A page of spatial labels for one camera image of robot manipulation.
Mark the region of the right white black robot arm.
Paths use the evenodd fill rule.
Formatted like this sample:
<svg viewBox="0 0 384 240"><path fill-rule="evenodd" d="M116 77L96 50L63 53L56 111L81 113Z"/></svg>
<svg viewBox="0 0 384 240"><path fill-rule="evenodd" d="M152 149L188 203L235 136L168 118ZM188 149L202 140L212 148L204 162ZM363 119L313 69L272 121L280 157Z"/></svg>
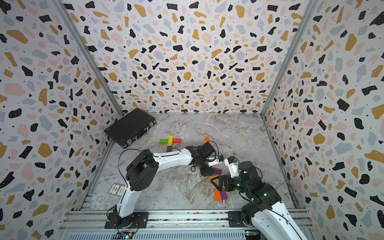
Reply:
<svg viewBox="0 0 384 240"><path fill-rule="evenodd" d="M258 168L250 161L233 162L232 174L211 178L211 183L221 192L237 191L248 203L242 207L241 219L247 226L254 226L268 240L306 240L275 188L262 181Z"/></svg>

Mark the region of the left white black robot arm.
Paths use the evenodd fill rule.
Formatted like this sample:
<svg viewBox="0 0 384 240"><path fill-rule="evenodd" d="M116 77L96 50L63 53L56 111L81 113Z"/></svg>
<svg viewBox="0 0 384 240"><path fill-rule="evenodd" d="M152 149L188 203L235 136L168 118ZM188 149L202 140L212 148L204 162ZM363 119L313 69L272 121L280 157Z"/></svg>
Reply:
<svg viewBox="0 0 384 240"><path fill-rule="evenodd" d="M201 146L187 146L181 150L167 153L152 153L149 149L140 151L140 154L127 166L124 176L125 188L118 204L107 213L105 229L124 229L137 224L145 228L140 219L144 214L135 214L134 208L143 190L153 182L160 171L178 166L191 166L199 168L202 176L212 176L213 166L224 160L209 142Z"/></svg>

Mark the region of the yellow long block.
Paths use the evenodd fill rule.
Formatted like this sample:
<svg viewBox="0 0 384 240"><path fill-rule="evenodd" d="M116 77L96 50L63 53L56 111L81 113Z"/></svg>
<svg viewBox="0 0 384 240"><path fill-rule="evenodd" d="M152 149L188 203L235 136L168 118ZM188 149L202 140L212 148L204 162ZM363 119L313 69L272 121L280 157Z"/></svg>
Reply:
<svg viewBox="0 0 384 240"><path fill-rule="evenodd" d="M173 145L173 136L169 136L167 146L171 147Z"/></svg>

